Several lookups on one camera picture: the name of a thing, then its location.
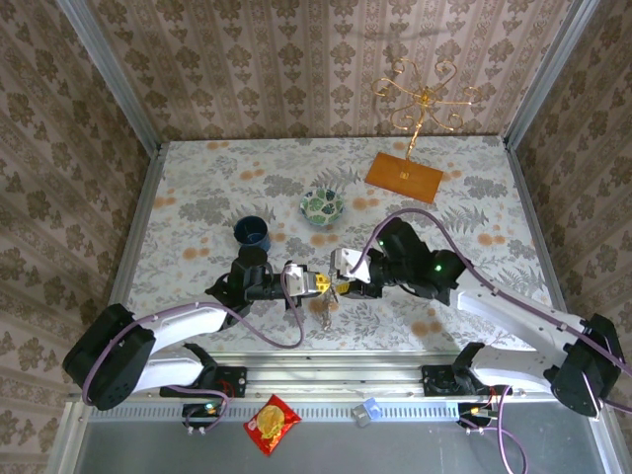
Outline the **green leaf pattern bowl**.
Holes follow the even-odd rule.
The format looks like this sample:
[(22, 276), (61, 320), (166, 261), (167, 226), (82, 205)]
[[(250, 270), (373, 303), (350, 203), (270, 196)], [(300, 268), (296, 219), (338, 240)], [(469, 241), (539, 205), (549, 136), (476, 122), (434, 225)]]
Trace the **green leaf pattern bowl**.
[(327, 188), (307, 192), (300, 200), (299, 211), (312, 225), (327, 226), (337, 222), (345, 209), (343, 197)]

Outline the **red snack packet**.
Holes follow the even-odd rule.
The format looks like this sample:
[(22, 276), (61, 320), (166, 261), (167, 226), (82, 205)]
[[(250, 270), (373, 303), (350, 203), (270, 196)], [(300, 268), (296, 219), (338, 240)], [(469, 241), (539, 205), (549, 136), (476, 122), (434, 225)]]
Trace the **red snack packet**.
[(277, 395), (244, 424), (250, 440), (265, 456), (270, 456), (288, 431), (302, 421)]

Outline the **aluminium front mounting rail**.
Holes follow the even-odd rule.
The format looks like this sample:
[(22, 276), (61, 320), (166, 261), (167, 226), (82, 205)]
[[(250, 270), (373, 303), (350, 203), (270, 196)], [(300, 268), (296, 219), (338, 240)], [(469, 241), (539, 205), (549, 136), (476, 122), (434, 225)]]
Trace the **aluminium front mounting rail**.
[[(193, 357), (191, 350), (157, 354), (157, 358)], [(415, 352), (302, 352), (208, 355), (219, 366), (245, 366), (248, 382), (244, 398), (259, 394), (298, 397), (332, 395), (346, 398), (403, 398), (424, 394), (423, 365), (450, 364), (471, 368), (486, 385), (506, 385), (513, 392), (549, 393), (544, 377), (549, 362), (536, 352), (503, 351), (483, 347), (472, 358), (456, 354)]]

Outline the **dark blue enamel mug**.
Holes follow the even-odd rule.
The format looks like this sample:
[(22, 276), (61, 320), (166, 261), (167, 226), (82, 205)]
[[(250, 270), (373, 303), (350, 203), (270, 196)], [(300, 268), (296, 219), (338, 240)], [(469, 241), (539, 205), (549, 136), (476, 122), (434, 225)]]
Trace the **dark blue enamel mug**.
[(271, 248), (268, 225), (259, 216), (249, 215), (239, 219), (233, 226), (233, 235), (243, 248), (260, 248), (266, 252)]

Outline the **aluminium table side rail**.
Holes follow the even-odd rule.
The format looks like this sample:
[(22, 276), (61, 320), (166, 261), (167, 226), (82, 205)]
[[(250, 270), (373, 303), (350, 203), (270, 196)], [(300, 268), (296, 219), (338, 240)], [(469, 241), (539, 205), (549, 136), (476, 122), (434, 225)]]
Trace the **aluminium table side rail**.
[(168, 149), (168, 143), (159, 145), (150, 160), (123, 248), (113, 288), (108, 302), (100, 310), (97, 319), (105, 312), (106, 308), (113, 304), (120, 303), (124, 307), (129, 308), (128, 299), (154, 200), (157, 197), (158, 188), (163, 178), (164, 164)]
[(520, 197), (525, 218), (534, 242), (535, 252), (537, 254), (543, 272), (544, 280), (549, 290), (552, 305), (556, 309), (567, 310), (567, 305), (564, 300), (563, 292), (555, 274), (553, 263), (546, 246), (544, 235), (542, 233), (539, 220), (537, 218), (537, 214), (529, 193), (529, 189), (520, 167), (519, 160), (514, 149), (509, 144), (504, 143), (504, 147), (508, 154), (508, 161), (513, 173), (517, 193)]

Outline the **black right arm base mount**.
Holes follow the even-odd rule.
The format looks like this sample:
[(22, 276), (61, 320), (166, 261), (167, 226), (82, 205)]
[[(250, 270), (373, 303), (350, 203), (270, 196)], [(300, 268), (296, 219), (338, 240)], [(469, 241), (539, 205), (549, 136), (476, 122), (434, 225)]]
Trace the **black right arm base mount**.
[(421, 383), (427, 397), (501, 395), (506, 385), (486, 385), (471, 368), (450, 364), (423, 365)]

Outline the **aluminium frame post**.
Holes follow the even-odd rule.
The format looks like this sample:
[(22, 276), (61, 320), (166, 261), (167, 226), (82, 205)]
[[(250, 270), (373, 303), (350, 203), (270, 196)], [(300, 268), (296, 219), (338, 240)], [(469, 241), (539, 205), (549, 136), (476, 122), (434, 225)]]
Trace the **aluminium frame post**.
[(114, 49), (90, 11), (87, 0), (57, 0), (57, 3), (102, 75), (137, 139), (148, 156), (154, 159), (162, 140), (133, 91)]
[(515, 150), (542, 107), (570, 58), (600, 0), (573, 0), (504, 136), (508, 149)]

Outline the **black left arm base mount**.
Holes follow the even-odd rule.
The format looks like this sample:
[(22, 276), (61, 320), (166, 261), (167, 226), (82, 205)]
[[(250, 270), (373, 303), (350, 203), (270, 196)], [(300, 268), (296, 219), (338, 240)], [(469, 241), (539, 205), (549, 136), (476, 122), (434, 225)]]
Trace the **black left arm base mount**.
[(180, 386), (193, 393), (184, 393), (173, 388), (161, 387), (159, 395), (164, 398), (217, 398), (209, 394), (209, 391), (222, 392), (229, 398), (244, 398), (248, 382), (248, 373), (245, 366), (219, 366), (215, 369), (205, 369), (197, 379)]

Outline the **gold hook stand wooden base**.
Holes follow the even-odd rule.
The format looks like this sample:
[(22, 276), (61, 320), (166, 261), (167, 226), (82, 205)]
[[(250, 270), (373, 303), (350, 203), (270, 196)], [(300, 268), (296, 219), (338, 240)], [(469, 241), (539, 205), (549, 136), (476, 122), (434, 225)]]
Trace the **gold hook stand wooden base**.
[(411, 59), (400, 57), (391, 66), (392, 75), (371, 83), (374, 96), (383, 99), (393, 91), (406, 98), (404, 106), (389, 115), (389, 123), (410, 136), (402, 158), (379, 152), (369, 168), (365, 182), (397, 195), (432, 203), (441, 183), (443, 172), (429, 165), (416, 163), (412, 154), (421, 130), (431, 122), (443, 130), (455, 132), (464, 125), (464, 119), (455, 109), (471, 107), (482, 101), (482, 92), (474, 86), (461, 90), (461, 97), (448, 101), (442, 96), (448, 84), (457, 75), (456, 65), (447, 60), (434, 65), (439, 82), (434, 86), (423, 84), (419, 66)]

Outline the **small blue silver packet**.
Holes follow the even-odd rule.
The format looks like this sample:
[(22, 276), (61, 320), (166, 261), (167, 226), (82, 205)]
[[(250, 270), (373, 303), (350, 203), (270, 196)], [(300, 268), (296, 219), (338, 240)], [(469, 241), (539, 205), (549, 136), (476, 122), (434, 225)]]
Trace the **small blue silver packet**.
[(369, 398), (352, 408), (355, 423), (364, 428), (382, 417), (382, 409), (374, 398)]

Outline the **small black controller board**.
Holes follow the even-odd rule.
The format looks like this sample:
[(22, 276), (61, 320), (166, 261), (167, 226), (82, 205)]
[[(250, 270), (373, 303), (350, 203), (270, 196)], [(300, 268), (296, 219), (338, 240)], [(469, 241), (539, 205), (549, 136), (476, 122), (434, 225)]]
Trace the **small black controller board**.
[(227, 413), (229, 404), (225, 401), (185, 404), (182, 423), (188, 435), (205, 435), (212, 430)]
[(458, 403), (457, 424), (480, 434), (497, 427), (498, 410), (492, 403)]

